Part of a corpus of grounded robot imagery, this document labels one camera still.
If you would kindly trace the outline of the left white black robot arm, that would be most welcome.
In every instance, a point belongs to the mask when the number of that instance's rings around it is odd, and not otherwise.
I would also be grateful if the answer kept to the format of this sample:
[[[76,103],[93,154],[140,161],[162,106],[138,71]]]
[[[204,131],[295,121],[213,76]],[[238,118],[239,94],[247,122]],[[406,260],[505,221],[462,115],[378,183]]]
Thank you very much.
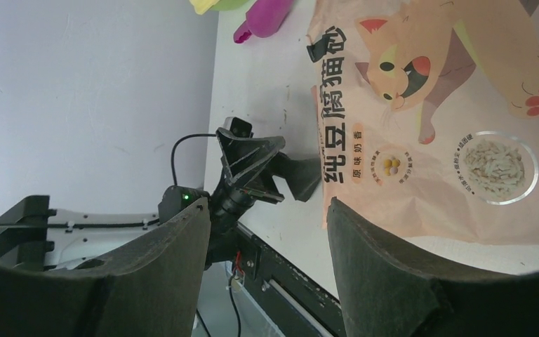
[[[308,201],[320,182],[320,161],[290,158],[283,151],[281,136],[254,138],[247,129],[229,127],[218,128],[213,137],[222,165],[214,191],[173,184],[152,215],[73,212],[52,209],[46,195],[25,197],[0,216],[0,263],[39,272],[71,268],[94,257],[98,242],[121,246],[203,198],[211,220],[206,266],[237,261],[240,218],[257,201],[278,204],[284,200],[275,177],[287,182],[295,200]]]

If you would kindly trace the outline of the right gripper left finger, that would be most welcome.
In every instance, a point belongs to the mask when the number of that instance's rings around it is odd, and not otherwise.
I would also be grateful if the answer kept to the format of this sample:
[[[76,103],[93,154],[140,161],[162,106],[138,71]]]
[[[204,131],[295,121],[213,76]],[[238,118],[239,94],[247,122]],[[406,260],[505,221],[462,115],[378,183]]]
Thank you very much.
[[[200,198],[73,270],[0,265],[0,336],[190,336],[210,231]]]

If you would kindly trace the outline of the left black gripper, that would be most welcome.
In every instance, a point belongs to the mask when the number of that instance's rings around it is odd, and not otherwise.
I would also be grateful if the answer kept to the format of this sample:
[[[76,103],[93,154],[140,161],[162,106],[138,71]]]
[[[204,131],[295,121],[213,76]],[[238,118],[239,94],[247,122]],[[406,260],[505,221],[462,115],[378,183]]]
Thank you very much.
[[[282,202],[272,175],[283,178],[294,200],[301,202],[308,201],[321,182],[320,158],[292,159],[279,153],[286,145],[282,136],[240,138],[225,128],[215,135],[223,174],[208,201],[212,228],[236,227],[256,201]],[[262,172],[268,164],[272,175]]]

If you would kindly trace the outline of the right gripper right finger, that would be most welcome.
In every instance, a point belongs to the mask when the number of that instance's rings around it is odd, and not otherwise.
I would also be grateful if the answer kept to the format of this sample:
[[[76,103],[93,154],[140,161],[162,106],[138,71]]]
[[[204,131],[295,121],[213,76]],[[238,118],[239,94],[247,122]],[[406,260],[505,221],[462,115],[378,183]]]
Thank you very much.
[[[539,272],[443,258],[332,199],[328,240],[348,336],[539,336]]]

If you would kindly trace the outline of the yellow green litter box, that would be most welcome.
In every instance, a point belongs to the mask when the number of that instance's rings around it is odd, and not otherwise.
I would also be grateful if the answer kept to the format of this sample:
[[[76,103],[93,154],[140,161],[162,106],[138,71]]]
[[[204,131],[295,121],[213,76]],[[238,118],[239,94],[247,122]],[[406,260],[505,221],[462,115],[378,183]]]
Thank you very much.
[[[194,11],[203,15],[208,11],[233,11],[248,2],[248,0],[189,0]]]

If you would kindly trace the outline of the magenta plastic scoop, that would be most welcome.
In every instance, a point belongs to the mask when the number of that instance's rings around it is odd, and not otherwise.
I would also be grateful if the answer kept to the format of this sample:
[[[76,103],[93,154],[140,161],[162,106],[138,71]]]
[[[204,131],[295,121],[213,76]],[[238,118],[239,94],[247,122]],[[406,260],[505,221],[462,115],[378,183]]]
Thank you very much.
[[[257,0],[246,12],[245,20],[233,34],[233,41],[242,44],[251,36],[267,38],[275,34],[286,19],[294,0]]]

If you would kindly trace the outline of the pink cat litter bag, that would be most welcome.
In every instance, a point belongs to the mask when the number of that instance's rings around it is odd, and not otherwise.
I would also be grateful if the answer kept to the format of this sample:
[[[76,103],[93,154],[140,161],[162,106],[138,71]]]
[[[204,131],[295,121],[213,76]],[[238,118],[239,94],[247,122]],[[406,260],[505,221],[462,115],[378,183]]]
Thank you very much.
[[[318,1],[308,37],[324,208],[539,244],[539,1]]]

